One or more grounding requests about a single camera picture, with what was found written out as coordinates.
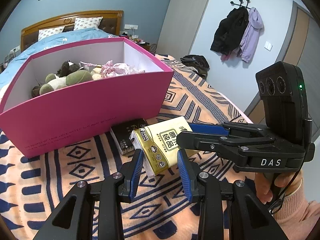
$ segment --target pink sleeve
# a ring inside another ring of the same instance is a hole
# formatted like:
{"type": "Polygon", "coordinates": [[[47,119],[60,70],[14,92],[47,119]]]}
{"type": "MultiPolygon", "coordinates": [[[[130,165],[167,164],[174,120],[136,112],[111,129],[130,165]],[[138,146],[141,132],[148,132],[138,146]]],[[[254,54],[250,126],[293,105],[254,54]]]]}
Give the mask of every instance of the pink sleeve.
{"type": "Polygon", "coordinates": [[[289,240],[305,240],[320,217],[320,203],[306,200],[303,181],[284,199],[282,209],[274,215],[289,240]]]}

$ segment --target gold tissue package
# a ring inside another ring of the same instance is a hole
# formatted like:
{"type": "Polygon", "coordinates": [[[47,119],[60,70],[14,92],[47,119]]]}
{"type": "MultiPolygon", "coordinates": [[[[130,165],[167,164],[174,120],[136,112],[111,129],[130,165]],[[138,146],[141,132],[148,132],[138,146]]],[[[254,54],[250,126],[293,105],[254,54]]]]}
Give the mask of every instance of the gold tissue package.
{"type": "MultiPolygon", "coordinates": [[[[177,164],[177,135],[192,131],[183,116],[132,131],[130,140],[135,149],[144,151],[143,167],[153,177],[177,164]]],[[[199,151],[186,150],[190,157],[199,151]]]]}

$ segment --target plush toy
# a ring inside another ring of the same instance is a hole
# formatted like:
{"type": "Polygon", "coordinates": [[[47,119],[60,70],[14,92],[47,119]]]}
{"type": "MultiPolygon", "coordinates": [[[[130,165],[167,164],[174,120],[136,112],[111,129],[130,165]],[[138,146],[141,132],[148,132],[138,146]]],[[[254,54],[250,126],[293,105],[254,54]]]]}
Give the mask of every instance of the plush toy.
{"type": "Polygon", "coordinates": [[[70,62],[69,60],[68,61],[65,61],[63,64],[62,64],[62,67],[61,69],[59,69],[57,71],[57,75],[58,77],[66,77],[68,75],[70,75],[71,73],[73,72],[76,72],[80,69],[83,69],[82,67],[80,67],[79,65],[77,64],[74,64],[72,62],[70,62]]]}
{"type": "Polygon", "coordinates": [[[32,92],[31,92],[32,98],[36,98],[36,97],[38,97],[40,95],[40,88],[41,88],[41,86],[35,86],[32,89],[32,92]]]}
{"type": "Polygon", "coordinates": [[[59,77],[53,79],[51,78],[53,78],[52,74],[47,75],[45,80],[49,80],[49,82],[47,82],[40,88],[39,95],[43,95],[67,86],[72,86],[75,84],[93,80],[90,72],[86,70],[78,70],[69,74],[66,77],[59,77]]]}
{"type": "Polygon", "coordinates": [[[101,72],[101,68],[99,68],[99,67],[94,68],[94,69],[90,72],[90,74],[92,75],[93,80],[102,79],[102,75],[100,74],[100,72],[101,72]]]}

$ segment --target dark clothing pile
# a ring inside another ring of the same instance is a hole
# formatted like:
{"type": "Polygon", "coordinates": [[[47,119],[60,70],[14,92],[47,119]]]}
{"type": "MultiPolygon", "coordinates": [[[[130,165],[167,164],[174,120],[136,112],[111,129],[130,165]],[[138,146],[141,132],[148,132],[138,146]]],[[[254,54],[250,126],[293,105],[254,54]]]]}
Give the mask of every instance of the dark clothing pile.
{"type": "Polygon", "coordinates": [[[187,55],[180,58],[180,61],[186,67],[191,67],[204,80],[207,80],[209,64],[204,56],[187,55]]]}
{"type": "Polygon", "coordinates": [[[210,50],[229,55],[239,47],[248,23],[248,11],[245,7],[233,9],[227,18],[220,22],[210,50]]]}

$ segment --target screw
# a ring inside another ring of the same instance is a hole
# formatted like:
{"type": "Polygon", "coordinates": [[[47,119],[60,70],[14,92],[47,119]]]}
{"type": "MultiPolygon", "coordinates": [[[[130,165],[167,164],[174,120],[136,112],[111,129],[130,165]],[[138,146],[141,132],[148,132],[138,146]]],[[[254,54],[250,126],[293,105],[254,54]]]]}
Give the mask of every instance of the screw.
{"type": "Polygon", "coordinates": [[[209,174],[206,173],[206,172],[200,172],[199,173],[199,177],[202,178],[202,179],[206,179],[207,177],[209,177],[209,174]]]}
{"type": "Polygon", "coordinates": [[[244,186],[244,181],[238,179],[238,180],[236,180],[236,185],[237,185],[238,187],[243,187],[243,186],[244,186]]]}
{"type": "Polygon", "coordinates": [[[114,174],[112,174],[112,177],[113,177],[114,179],[119,179],[119,178],[122,177],[122,173],[120,173],[120,172],[115,172],[114,174]]]}
{"type": "Polygon", "coordinates": [[[81,180],[77,183],[77,187],[84,187],[87,184],[84,180],[81,180]]]}

